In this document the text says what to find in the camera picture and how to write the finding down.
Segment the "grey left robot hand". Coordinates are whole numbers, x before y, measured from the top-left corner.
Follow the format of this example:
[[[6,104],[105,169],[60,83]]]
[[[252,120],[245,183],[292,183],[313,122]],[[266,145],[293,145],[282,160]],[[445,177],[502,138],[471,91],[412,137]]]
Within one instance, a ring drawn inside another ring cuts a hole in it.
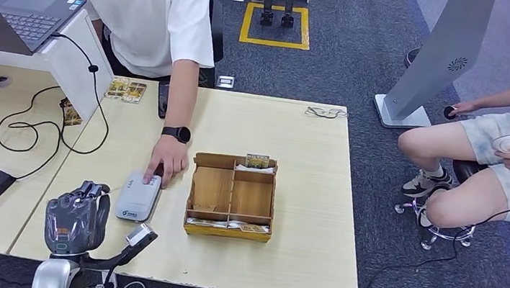
[[[44,240],[55,255],[81,255],[99,247],[106,234],[109,186],[84,181],[73,191],[48,200]]]

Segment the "person's right hand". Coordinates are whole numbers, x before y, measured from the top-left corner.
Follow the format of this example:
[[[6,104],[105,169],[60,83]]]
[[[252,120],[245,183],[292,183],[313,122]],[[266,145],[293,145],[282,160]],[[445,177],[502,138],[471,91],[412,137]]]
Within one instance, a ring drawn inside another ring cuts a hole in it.
[[[449,117],[454,117],[460,114],[474,112],[480,109],[480,107],[475,102],[460,102],[453,104],[448,114]]]

